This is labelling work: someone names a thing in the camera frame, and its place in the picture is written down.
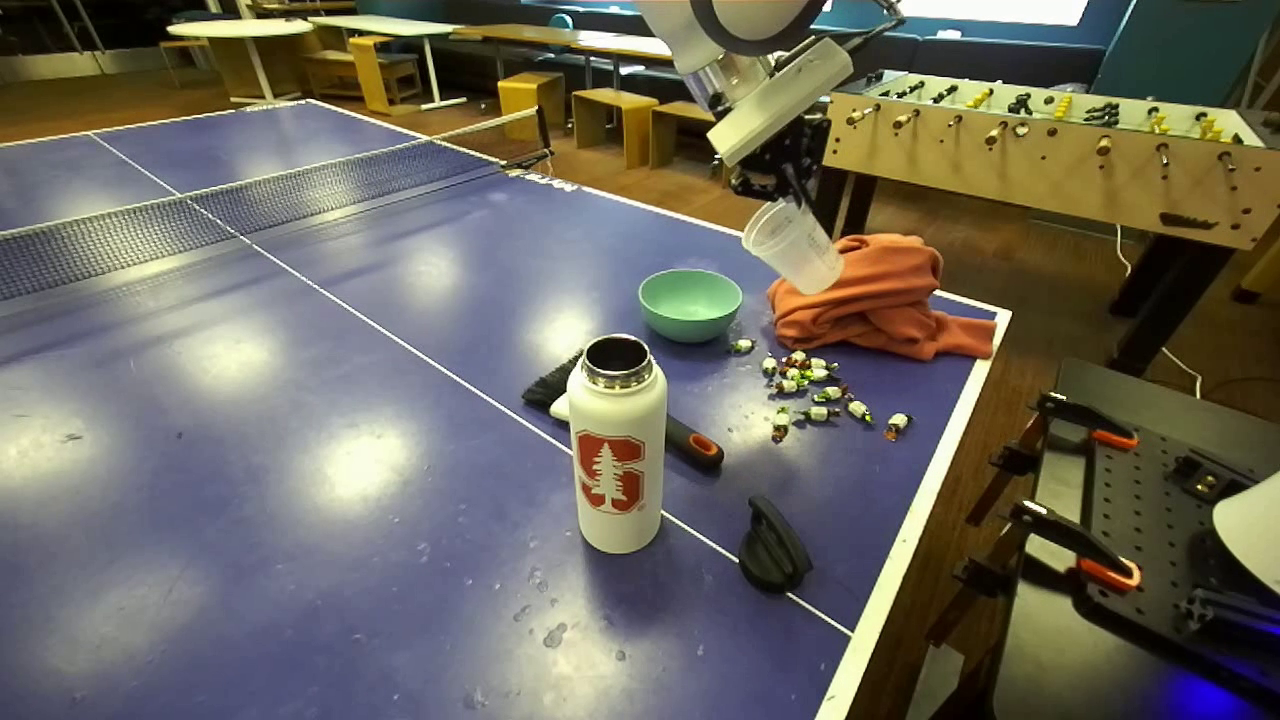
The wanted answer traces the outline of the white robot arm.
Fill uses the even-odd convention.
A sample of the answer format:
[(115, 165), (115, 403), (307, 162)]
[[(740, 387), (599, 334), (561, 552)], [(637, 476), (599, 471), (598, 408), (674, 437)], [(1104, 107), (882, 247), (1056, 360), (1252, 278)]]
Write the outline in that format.
[(810, 205), (793, 123), (852, 75), (852, 51), (813, 32), (823, 0), (637, 0), (637, 7), (714, 117), (716, 162), (746, 174), (755, 198)]

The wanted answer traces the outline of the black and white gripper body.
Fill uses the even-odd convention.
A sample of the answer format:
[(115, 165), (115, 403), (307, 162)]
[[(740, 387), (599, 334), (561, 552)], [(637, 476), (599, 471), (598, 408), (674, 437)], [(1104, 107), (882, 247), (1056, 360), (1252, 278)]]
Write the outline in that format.
[(740, 165), (848, 75), (852, 55), (838, 40), (817, 37), (779, 65), (724, 55), (694, 73), (687, 87), (716, 117), (707, 128), (716, 162)]

